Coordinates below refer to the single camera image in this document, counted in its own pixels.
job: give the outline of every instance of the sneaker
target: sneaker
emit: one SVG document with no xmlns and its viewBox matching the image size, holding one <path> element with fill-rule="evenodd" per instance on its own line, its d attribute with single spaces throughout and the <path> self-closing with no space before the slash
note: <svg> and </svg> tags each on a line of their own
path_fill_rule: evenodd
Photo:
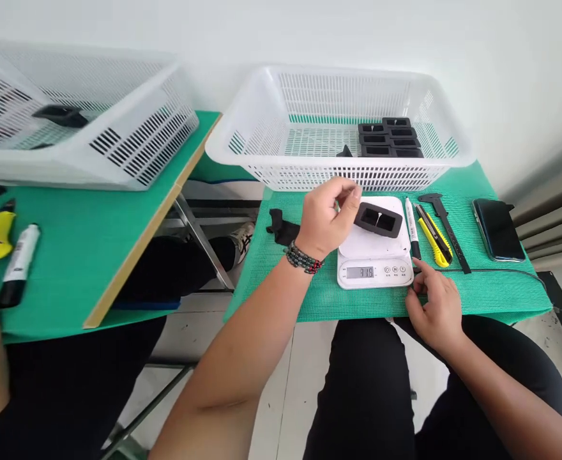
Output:
<svg viewBox="0 0 562 460">
<path fill-rule="evenodd" d="M 251 244 L 251 238 L 254 235 L 255 224 L 253 222 L 247 222 L 239 229 L 233 231 L 230 234 L 230 238 L 234 240 L 236 246 L 236 256 L 234 257 L 234 266 L 239 265 L 245 256 L 247 255 L 247 250 Z"/>
</svg>

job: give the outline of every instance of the black pants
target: black pants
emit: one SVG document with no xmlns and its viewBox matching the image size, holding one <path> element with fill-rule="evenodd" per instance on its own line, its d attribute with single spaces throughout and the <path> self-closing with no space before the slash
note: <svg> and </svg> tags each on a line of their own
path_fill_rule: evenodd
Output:
<svg viewBox="0 0 562 460">
<path fill-rule="evenodd" d="M 416 337 L 407 318 L 396 323 Z M 462 327 L 495 363 L 562 415 L 562 378 L 538 345 L 489 318 L 464 316 Z M 510 458 L 452 369 L 447 389 L 414 434 L 404 345 L 385 319 L 338 322 L 317 403 L 308 460 Z"/>
<path fill-rule="evenodd" d="M 211 245 L 230 270 L 232 240 L 215 238 Z M 160 260 L 162 253 L 166 257 Z M 179 300 L 214 276 L 215 270 L 195 243 L 177 239 L 164 243 L 155 238 L 126 283 L 125 293 L 145 302 Z M 142 295 L 148 280 L 156 289 L 154 298 Z M 165 322 L 166 318 L 157 318 L 7 346 L 11 399 L 0 413 L 0 459 L 98 459 Z"/>
</svg>

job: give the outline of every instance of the finger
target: finger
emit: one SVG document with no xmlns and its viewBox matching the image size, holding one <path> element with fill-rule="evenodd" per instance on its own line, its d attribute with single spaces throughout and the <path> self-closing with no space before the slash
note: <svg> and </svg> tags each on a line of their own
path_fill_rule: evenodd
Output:
<svg viewBox="0 0 562 460">
<path fill-rule="evenodd" d="M 424 276 L 425 275 L 422 272 L 420 272 L 417 275 L 415 275 L 415 278 L 413 279 L 413 289 L 418 294 L 423 294 L 426 289 L 426 286 L 423 283 Z"/>
<path fill-rule="evenodd" d="M 407 289 L 407 296 L 404 298 L 404 305 L 407 307 L 409 319 L 415 328 L 422 323 L 425 313 L 423 312 L 422 303 L 411 286 Z"/>
<path fill-rule="evenodd" d="M 458 286 L 456 286 L 455 281 L 452 280 L 451 278 L 447 278 L 449 280 L 449 286 L 456 292 L 460 292 L 458 291 Z"/>
<path fill-rule="evenodd" d="M 343 191 L 353 190 L 355 187 L 357 187 L 357 185 L 353 180 L 335 176 L 321 184 L 313 190 L 313 192 L 322 199 L 334 201 L 338 196 L 341 196 Z"/>
<path fill-rule="evenodd" d="M 362 189 L 357 185 L 351 191 L 351 195 L 345 198 L 345 202 L 340 209 L 338 215 L 332 221 L 334 225 L 340 225 L 343 229 L 349 231 L 356 220 L 358 209 L 360 209 L 360 198 L 362 197 Z"/>
<path fill-rule="evenodd" d="M 338 208 L 341 209 L 343 204 L 345 204 L 345 199 L 351 195 L 352 190 L 343 190 L 339 196 L 337 196 Z"/>
<path fill-rule="evenodd" d="M 413 263 L 421 268 L 421 273 L 416 276 L 419 277 L 420 284 L 425 285 L 428 290 L 434 294 L 445 290 L 446 279 L 442 274 L 433 269 L 424 261 L 413 258 Z"/>
<path fill-rule="evenodd" d="M 413 257 L 413 263 L 417 268 L 421 268 L 422 273 L 426 273 L 427 275 L 437 273 L 428 263 L 419 260 L 417 257 Z"/>
</svg>

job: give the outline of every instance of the green mat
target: green mat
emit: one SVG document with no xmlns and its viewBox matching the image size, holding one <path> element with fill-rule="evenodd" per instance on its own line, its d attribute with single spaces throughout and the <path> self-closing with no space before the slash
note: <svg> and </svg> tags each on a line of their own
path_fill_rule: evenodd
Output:
<svg viewBox="0 0 562 460">
<path fill-rule="evenodd" d="M 367 192 L 365 196 L 386 195 L 404 198 L 413 203 L 426 193 L 443 194 L 443 204 L 449 212 L 449 221 L 458 238 L 462 251 L 471 268 L 511 268 L 534 274 L 529 261 L 503 263 L 491 261 L 483 246 L 483 240 L 475 223 L 471 202 L 476 198 L 496 199 L 490 183 L 478 162 L 466 168 L 450 169 L 427 190 L 421 192 Z M 283 210 L 283 218 L 299 224 L 302 215 L 304 193 L 272 192 L 270 199 L 262 201 L 255 234 L 245 260 L 245 267 L 230 306 L 225 314 L 227 321 L 236 309 L 262 282 L 283 256 L 283 247 L 277 245 L 273 235 L 266 232 L 270 225 L 268 211 Z M 437 226 L 442 224 L 434 216 L 430 204 L 424 204 Z M 418 228 L 423 259 L 434 264 L 432 249 Z M 459 269 L 455 259 L 448 269 Z M 337 284 L 337 253 L 326 259 L 326 264 L 314 277 L 300 309 L 298 321 L 331 321 L 334 319 L 387 318 L 407 316 L 404 306 L 405 287 L 355 289 L 346 291 Z M 542 285 L 523 273 L 509 272 L 462 272 L 446 273 L 452 278 L 462 297 L 464 314 L 479 314 L 513 323 L 550 311 L 552 305 Z"/>
<path fill-rule="evenodd" d="M 12 187 L 0 206 L 17 200 L 14 243 L 31 222 L 41 228 L 26 293 L 18 307 L 0 310 L 5 343 L 83 334 L 98 303 L 219 117 L 197 112 L 200 125 L 146 192 Z M 0 288 L 10 257 L 0 260 Z M 160 310 L 113 310 L 100 328 L 166 315 Z"/>
</svg>

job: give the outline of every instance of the white marker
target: white marker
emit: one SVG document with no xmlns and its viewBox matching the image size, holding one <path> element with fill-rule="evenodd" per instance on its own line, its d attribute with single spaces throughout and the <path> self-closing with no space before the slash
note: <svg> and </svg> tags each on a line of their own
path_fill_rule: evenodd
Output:
<svg viewBox="0 0 562 460">
<path fill-rule="evenodd" d="M 36 224 L 28 225 L 19 235 L 0 289 L 0 309 L 14 307 L 21 302 L 26 289 L 27 269 L 39 236 L 40 229 Z"/>
<path fill-rule="evenodd" d="M 409 201 L 409 197 L 404 201 L 404 210 L 407 213 L 407 227 L 409 228 L 409 239 L 411 240 L 411 252 L 413 253 L 413 257 L 422 260 L 420 241 L 417 238 L 417 227 L 415 226 L 415 214 L 413 214 L 413 205 Z"/>
</svg>

